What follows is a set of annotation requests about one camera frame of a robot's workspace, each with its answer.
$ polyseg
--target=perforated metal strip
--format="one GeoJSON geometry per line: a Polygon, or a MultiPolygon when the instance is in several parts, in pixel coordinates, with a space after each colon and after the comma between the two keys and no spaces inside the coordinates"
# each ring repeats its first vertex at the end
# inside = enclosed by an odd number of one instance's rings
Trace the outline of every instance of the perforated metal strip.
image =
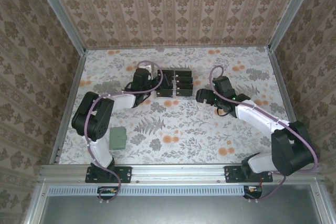
{"type": "MultiPolygon", "coordinates": [[[[98,186],[50,186],[48,196],[97,196],[98,186]]],[[[243,186],[124,186],[120,196],[241,196],[243,186]]]]}

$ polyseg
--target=floral work surface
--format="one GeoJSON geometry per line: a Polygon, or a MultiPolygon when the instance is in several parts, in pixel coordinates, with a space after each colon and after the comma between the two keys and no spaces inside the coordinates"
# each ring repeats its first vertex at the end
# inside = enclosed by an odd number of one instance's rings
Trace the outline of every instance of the floral work surface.
{"type": "MultiPolygon", "coordinates": [[[[266,47],[95,50],[86,56],[72,115],[86,92],[120,91],[132,81],[137,63],[151,60],[163,69],[191,69],[194,95],[209,88],[210,70],[222,65],[237,94],[244,93],[263,109],[287,119],[266,47]]],[[[126,149],[112,152],[117,164],[239,163],[271,146],[270,139],[248,123],[231,115],[219,117],[214,107],[194,99],[152,95],[135,109],[114,112],[109,126],[127,130],[126,149]]],[[[108,145],[109,131],[103,140],[108,145]]],[[[84,140],[69,125],[59,163],[90,162],[84,140]]]]}

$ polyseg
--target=wallpaper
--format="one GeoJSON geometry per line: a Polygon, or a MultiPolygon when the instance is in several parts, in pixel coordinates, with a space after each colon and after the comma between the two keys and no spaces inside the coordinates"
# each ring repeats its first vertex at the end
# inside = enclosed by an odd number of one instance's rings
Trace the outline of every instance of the wallpaper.
{"type": "Polygon", "coordinates": [[[304,0],[276,55],[336,202],[336,0],[304,0]]]}
{"type": "MultiPolygon", "coordinates": [[[[215,107],[195,101],[198,89],[210,88],[209,73],[215,65],[223,66],[237,94],[244,93],[263,109],[287,119],[266,47],[89,50],[86,56],[72,116],[88,91],[104,94],[123,89],[139,61],[192,71],[190,99],[157,98],[152,92],[138,107],[112,114],[109,128],[122,126],[127,131],[126,148],[112,151],[117,164],[240,163],[244,157],[270,151],[270,136],[231,115],[219,117],[215,107]]],[[[106,148],[109,139],[108,131],[102,138],[106,148]]],[[[59,163],[90,162],[86,142],[69,125],[59,163]]]]}
{"type": "Polygon", "coordinates": [[[47,0],[0,0],[0,223],[24,217],[78,57],[47,0]]]}
{"type": "Polygon", "coordinates": [[[266,45],[290,0],[60,0],[86,48],[266,45]]]}

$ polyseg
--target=green block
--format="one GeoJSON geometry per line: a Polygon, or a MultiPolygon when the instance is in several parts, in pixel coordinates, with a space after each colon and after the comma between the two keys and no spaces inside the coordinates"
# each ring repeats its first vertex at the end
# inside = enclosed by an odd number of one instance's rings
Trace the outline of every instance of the green block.
{"type": "Polygon", "coordinates": [[[110,129],[110,151],[124,150],[126,147],[126,128],[113,127],[110,129]]]}

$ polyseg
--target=patterned wallpaper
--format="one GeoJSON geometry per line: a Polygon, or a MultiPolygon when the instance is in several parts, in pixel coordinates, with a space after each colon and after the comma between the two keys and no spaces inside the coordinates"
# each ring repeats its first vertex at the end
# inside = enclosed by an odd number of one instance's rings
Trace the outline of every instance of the patterned wallpaper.
{"type": "Polygon", "coordinates": [[[0,223],[29,206],[78,58],[47,0],[0,0],[0,223]]]}
{"type": "Polygon", "coordinates": [[[304,0],[276,55],[336,202],[336,0],[304,0]]]}
{"type": "Polygon", "coordinates": [[[290,0],[61,0],[86,48],[268,44],[290,0]]]}

